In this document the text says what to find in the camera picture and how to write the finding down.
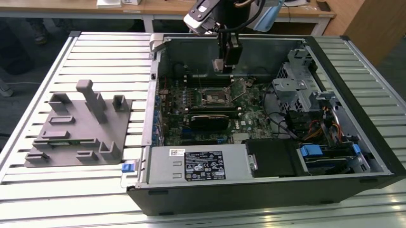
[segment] blue latch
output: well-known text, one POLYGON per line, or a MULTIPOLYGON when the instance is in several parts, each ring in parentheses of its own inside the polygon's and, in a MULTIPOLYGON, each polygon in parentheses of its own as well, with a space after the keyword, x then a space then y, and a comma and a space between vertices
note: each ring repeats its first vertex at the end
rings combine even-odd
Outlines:
POLYGON ((122 172, 135 172, 135 164, 123 164, 122 172))
POLYGON ((305 145, 301 147, 301 153, 302 156, 309 156, 309 155, 324 155, 324 151, 320 147, 320 145, 305 145))
POLYGON ((353 149, 357 154, 361 154, 361 148, 360 148, 358 144, 353 144, 353 149))

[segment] person's leg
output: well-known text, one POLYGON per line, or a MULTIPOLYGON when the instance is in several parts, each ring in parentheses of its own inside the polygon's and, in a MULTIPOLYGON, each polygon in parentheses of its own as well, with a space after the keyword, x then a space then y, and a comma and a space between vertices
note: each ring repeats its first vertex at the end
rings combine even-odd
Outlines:
POLYGON ((146 32, 145 22, 142 19, 134 19, 134 24, 127 30, 129 32, 146 32))
POLYGON ((54 18, 54 24, 57 27, 62 28, 67 33, 75 30, 73 19, 57 19, 54 18))
POLYGON ((49 41, 49 31, 45 26, 43 18, 26 18, 26 21, 30 23, 34 30, 35 43, 46 44, 49 41))

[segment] black plastic cover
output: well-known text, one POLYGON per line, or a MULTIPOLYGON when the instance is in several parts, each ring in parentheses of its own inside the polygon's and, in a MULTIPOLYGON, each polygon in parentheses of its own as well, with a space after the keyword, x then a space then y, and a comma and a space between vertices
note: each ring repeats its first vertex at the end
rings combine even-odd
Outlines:
POLYGON ((308 176, 300 160, 297 142, 292 139, 246 141, 248 153, 256 157, 258 169, 253 177, 308 176))

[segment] wooden desk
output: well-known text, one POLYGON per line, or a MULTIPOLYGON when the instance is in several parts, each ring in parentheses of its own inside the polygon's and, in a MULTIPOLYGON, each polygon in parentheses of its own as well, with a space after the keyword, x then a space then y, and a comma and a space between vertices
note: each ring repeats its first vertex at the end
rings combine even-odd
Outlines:
MULTIPOLYGON (((193 5, 191 0, 143 0, 141 5, 98 9, 97 0, 0 0, 0 17, 143 19, 146 32, 154 32, 154 19, 182 20, 193 5)), ((316 0, 310 5, 317 7, 316 0)), ((316 23, 312 35, 320 36, 334 17, 334 12, 293 7, 290 12, 282 8, 277 22, 316 23)))

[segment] barcode sticker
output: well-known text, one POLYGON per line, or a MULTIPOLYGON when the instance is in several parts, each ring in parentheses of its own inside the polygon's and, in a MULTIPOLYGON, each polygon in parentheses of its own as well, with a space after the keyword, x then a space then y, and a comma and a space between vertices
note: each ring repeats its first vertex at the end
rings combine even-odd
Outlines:
POLYGON ((170 149, 170 156, 185 156, 185 149, 170 149))

